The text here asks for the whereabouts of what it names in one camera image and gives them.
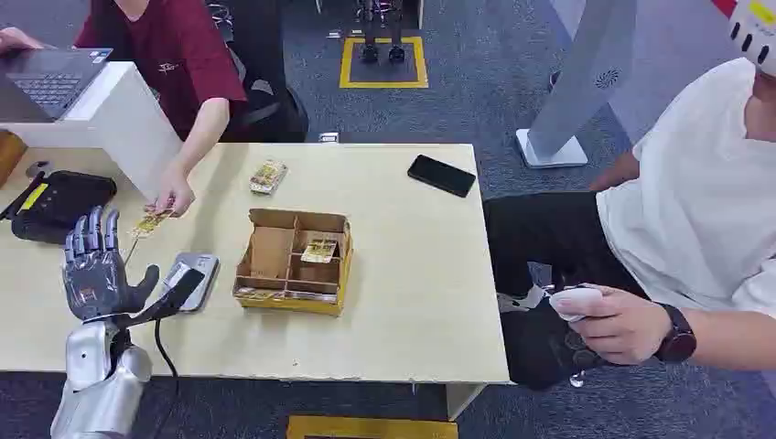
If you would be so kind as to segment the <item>seated person's left hand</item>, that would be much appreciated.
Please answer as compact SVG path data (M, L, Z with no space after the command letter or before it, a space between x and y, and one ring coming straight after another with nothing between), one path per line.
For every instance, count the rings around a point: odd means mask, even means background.
M147 213L161 214L168 212L173 217L185 214L196 196L188 182L188 173L177 167L169 168L163 175L154 201L146 204Z

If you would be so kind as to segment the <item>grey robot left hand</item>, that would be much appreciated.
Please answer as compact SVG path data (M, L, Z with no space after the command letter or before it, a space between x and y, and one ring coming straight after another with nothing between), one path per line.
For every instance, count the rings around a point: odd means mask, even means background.
M136 285L127 282L118 241L120 212L113 209L102 227L103 207L79 217L65 238L62 281L70 311L81 321L103 316L141 312L154 291L160 270L147 266Z

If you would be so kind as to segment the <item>seated person's right hand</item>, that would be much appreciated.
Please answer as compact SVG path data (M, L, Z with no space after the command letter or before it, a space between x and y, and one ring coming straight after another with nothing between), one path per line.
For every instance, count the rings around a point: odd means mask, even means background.
M0 52L2 55L13 50L41 49L46 45L27 35L17 27L5 27L0 30Z

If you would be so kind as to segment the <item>standing person's left hand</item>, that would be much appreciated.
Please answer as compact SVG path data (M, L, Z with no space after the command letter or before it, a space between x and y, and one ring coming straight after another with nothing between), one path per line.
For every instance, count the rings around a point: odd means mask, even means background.
M558 302L565 315L581 315L572 323L585 344L610 363L637 365L652 357L673 328L665 309L629 292L597 285L594 301L567 298Z

